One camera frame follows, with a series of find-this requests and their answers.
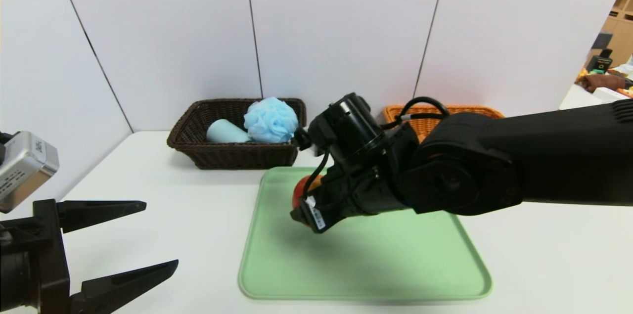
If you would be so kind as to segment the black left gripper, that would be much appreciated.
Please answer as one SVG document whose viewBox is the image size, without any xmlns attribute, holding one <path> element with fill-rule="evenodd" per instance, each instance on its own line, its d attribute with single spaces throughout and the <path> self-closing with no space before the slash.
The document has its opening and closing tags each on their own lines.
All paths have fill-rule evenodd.
<svg viewBox="0 0 633 314">
<path fill-rule="evenodd" d="M 1 311 L 32 307 L 39 314 L 112 314 L 174 275 L 172 260 L 82 282 L 70 296 L 61 230 L 70 233 L 140 213 L 143 201 L 33 203 L 32 217 L 1 222 Z"/>
</svg>

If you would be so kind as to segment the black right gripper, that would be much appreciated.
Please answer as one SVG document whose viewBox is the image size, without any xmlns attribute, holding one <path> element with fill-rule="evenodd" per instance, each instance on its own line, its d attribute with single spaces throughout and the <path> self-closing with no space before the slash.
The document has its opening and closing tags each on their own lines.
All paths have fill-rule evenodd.
<svg viewBox="0 0 633 314">
<path fill-rule="evenodd" d="M 371 198 L 382 181 L 376 170 L 352 177 L 340 166 L 304 176 L 292 191 L 291 218 L 323 233 L 342 220 L 377 215 Z"/>
</svg>

